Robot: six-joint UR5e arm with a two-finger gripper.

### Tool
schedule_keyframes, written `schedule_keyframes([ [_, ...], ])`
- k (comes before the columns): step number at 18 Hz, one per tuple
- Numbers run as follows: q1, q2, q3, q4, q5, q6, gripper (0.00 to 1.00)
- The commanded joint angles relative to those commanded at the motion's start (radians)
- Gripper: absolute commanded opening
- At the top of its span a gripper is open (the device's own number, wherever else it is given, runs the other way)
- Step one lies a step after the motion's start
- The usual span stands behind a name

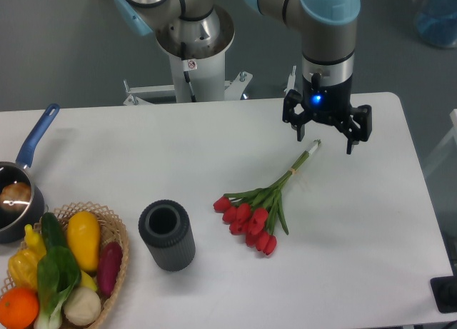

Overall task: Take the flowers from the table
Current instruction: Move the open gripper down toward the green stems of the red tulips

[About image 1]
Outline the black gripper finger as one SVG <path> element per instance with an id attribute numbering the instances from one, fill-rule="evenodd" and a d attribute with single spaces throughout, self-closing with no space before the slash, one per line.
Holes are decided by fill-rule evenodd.
<path id="1" fill-rule="evenodd" d="M 290 89 L 283 99 L 282 121 L 291 124 L 296 131 L 297 141 L 303 140 L 305 125 L 313 119 L 310 100 L 309 95 L 301 95 L 294 89 Z"/>
<path id="2" fill-rule="evenodd" d="M 330 115 L 330 124 L 347 138 L 346 153 L 351 155 L 353 147 L 367 142 L 372 132 L 372 108 L 369 105 L 353 107 Z"/>

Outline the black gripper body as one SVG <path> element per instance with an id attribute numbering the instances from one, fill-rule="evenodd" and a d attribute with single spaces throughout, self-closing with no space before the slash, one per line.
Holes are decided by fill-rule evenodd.
<path id="1" fill-rule="evenodd" d="M 321 79 L 317 90 L 305 77 L 301 106 L 306 117 L 318 123 L 347 122 L 350 116 L 352 76 L 343 83 L 322 86 Z"/>

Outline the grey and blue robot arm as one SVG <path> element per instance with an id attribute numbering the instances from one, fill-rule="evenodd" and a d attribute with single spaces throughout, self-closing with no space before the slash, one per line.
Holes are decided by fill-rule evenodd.
<path id="1" fill-rule="evenodd" d="M 360 0 L 244 0 L 301 35 L 302 91 L 290 88 L 282 119 L 296 131 L 314 121 L 333 126 L 348 148 L 367 141 L 371 107 L 351 105 Z M 179 103 L 222 101 L 225 53 L 234 38 L 230 15 L 214 0 L 114 0 L 138 35 L 153 34 L 169 56 Z"/>

